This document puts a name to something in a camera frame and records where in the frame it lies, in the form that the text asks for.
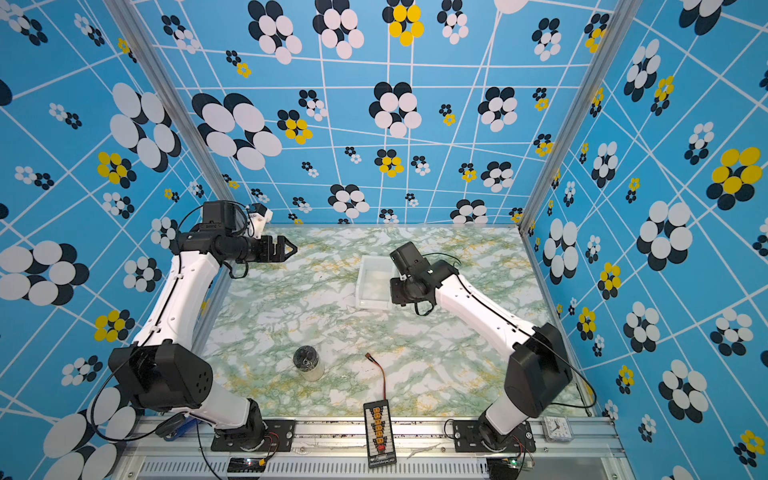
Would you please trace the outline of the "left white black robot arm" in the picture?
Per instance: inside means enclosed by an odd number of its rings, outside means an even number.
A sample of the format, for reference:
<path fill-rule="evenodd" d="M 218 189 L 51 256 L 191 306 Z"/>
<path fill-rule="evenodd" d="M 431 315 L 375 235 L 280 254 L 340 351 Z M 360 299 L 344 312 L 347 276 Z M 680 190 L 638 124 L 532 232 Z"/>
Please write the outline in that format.
<path fill-rule="evenodd" d="M 258 403 L 216 383 L 211 366 L 192 350 L 204 296 L 222 269 L 282 263 L 297 252 L 285 236 L 264 234 L 273 213 L 217 200 L 200 207 L 202 220 L 170 242 L 169 277 L 148 321 L 108 360 L 111 379 L 141 409 L 168 413 L 168 425 L 188 417 L 211 425 L 225 446 L 254 450 L 267 437 Z"/>

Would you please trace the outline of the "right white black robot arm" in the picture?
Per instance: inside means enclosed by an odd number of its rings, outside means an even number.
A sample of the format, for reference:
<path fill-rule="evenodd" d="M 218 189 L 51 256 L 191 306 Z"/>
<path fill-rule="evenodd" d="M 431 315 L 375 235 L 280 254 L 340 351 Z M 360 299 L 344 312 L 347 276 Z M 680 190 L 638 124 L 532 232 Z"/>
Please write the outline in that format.
<path fill-rule="evenodd" d="M 480 442 L 501 452 L 514 431 L 552 406 L 567 407 L 557 397 L 575 378 L 586 376 L 567 358 L 561 331 L 551 323 L 536 325 L 511 313 L 445 260 L 430 261 L 407 242 L 389 253 L 397 270 L 390 279 L 391 302 L 413 307 L 427 318 L 442 310 L 484 338 L 506 362 L 503 391 L 476 421 Z"/>

